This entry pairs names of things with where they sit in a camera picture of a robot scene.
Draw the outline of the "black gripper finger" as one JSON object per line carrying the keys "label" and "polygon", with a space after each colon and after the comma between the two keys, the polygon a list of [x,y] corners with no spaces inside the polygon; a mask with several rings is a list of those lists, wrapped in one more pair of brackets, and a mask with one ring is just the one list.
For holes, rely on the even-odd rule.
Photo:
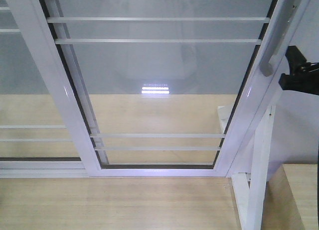
{"label": "black gripper finger", "polygon": [[319,95],[319,74],[286,75],[282,74],[279,85],[283,91],[297,91],[306,94]]}
{"label": "black gripper finger", "polygon": [[297,46],[288,46],[285,57],[290,73],[311,73],[319,70],[319,63],[308,62]]}

